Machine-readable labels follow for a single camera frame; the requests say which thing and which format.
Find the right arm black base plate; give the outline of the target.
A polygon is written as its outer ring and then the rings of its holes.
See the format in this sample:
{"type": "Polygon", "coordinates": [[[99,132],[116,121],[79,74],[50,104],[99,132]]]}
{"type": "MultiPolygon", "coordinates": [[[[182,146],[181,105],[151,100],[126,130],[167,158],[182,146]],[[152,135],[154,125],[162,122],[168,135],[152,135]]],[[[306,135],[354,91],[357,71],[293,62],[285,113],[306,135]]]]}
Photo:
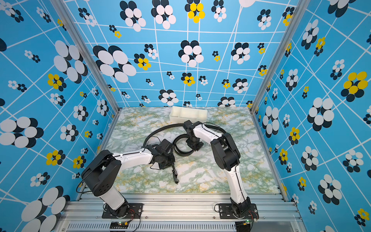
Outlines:
{"type": "Polygon", "coordinates": [[[232,204],[218,204],[218,212],[220,219],[243,219],[252,221],[260,218],[256,204],[251,204],[250,208],[240,217],[234,214],[232,204]]]}

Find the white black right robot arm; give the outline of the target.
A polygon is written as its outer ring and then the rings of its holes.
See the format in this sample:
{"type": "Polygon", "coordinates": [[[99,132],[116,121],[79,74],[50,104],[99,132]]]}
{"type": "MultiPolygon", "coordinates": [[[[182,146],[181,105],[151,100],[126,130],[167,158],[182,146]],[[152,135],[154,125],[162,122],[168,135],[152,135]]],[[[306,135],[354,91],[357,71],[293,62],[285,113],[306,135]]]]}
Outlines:
{"type": "Polygon", "coordinates": [[[188,120],[184,122],[183,128],[188,136],[187,144],[193,150],[199,150],[203,142],[211,146],[215,163],[227,177],[234,215],[237,218],[251,216],[252,219],[259,219],[257,207],[251,203],[243,187],[240,174],[241,154],[233,137],[212,123],[206,124],[199,121],[193,123],[188,120]]]}

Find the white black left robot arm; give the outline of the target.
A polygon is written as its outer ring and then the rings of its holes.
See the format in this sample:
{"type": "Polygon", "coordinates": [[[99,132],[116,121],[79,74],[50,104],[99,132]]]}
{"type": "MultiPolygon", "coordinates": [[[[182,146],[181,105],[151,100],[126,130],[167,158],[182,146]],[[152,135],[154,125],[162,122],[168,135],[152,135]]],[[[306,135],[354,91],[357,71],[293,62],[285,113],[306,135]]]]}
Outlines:
{"type": "Polygon", "coordinates": [[[106,203],[106,211],[112,216],[123,218],[133,214],[129,203],[114,186],[117,175],[125,169],[139,165],[155,165],[155,170],[171,167],[173,179],[177,184],[179,179],[175,169],[174,148],[172,144],[163,141],[163,144],[147,145],[144,148],[130,153],[112,153],[109,150],[101,151],[81,174],[82,181],[87,185],[94,196],[106,203]]]}

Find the black leather belt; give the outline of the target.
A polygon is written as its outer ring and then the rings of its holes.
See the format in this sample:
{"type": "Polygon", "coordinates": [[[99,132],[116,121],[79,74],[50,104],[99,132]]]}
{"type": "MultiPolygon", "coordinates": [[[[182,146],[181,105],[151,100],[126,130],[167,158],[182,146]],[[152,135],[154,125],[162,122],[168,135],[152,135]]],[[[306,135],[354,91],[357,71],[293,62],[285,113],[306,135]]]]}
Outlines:
{"type": "MultiPolygon", "coordinates": [[[[155,137],[156,134],[162,131],[165,131],[171,128],[176,128],[176,127],[183,128],[183,124],[184,123],[170,124],[170,125],[167,125],[160,129],[155,130],[154,132],[150,133],[145,138],[145,141],[142,147],[150,151],[154,151],[155,152],[154,158],[158,155],[163,155],[160,153],[158,149],[158,145],[160,144],[162,140],[159,140],[159,144],[154,144],[154,145],[149,145],[147,143],[148,140],[152,137],[155,137]]],[[[202,123],[202,122],[197,121],[193,124],[194,124],[194,129],[193,129],[192,134],[188,135],[185,132],[184,134],[177,136],[171,142],[174,146],[173,155],[175,156],[176,154],[181,157],[188,157],[192,155],[194,152],[196,152],[196,151],[193,151],[186,143],[186,140],[188,137],[194,136],[194,137],[200,138],[201,142],[203,143],[204,142],[211,143],[213,140],[216,140],[216,142],[212,144],[213,152],[220,161],[224,161],[224,157],[226,156],[226,152],[224,148],[230,148],[230,142],[228,142],[227,140],[229,137],[226,136],[227,132],[223,128],[213,123],[209,123],[209,122],[202,123]]],[[[173,169],[174,182],[178,184],[179,183],[178,173],[176,171],[176,168],[172,168],[172,169],[173,169]]]]}

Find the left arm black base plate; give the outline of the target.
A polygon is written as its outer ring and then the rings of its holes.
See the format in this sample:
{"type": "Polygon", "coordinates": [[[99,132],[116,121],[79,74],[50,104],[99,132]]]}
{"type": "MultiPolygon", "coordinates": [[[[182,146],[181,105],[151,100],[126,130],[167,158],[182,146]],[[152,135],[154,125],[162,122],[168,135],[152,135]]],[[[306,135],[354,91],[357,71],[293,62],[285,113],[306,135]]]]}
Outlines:
{"type": "Polygon", "coordinates": [[[124,203],[119,209],[113,210],[107,203],[103,205],[102,218],[104,219],[122,219],[122,218],[141,218],[144,204],[124,203]]]}

